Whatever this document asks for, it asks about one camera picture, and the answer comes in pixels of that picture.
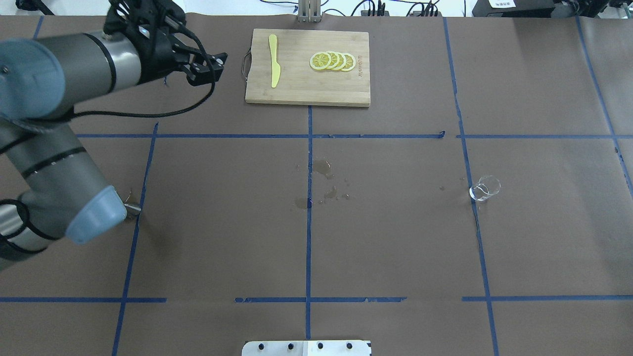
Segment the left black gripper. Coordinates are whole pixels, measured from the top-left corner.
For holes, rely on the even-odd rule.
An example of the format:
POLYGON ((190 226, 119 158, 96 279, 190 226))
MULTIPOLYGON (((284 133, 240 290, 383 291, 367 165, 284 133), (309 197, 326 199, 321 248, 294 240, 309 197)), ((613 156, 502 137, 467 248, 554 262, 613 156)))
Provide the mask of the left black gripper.
POLYGON ((193 41, 196 35, 181 22, 176 22, 174 27, 129 23, 124 34, 138 53, 140 77, 137 84, 155 81, 172 72, 186 74, 187 82, 194 87, 215 84, 228 59, 226 52, 196 53, 196 48, 185 45, 176 34, 193 41))

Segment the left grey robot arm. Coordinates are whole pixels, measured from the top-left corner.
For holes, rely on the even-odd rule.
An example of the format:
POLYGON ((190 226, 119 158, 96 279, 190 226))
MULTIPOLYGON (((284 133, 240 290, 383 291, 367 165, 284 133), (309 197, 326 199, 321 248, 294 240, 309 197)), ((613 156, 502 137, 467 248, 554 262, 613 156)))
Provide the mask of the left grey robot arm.
POLYGON ((74 118, 151 114, 75 112, 75 105, 183 72, 192 86, 220 79, 228 54, 208 54, 182 22, 1 42, 1 153, 29 189, 1 201, 1 268, 68 238, 81 245, 128 216, 70 128, 74 118))

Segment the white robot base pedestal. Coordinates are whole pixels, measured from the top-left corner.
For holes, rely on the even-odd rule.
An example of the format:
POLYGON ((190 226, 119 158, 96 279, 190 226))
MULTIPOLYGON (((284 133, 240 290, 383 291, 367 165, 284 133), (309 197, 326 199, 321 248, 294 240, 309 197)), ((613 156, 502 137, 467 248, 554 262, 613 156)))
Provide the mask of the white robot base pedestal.
POLYGON ((365 340, 252 341, 242 347, 242 356, 371 356, 365 340))

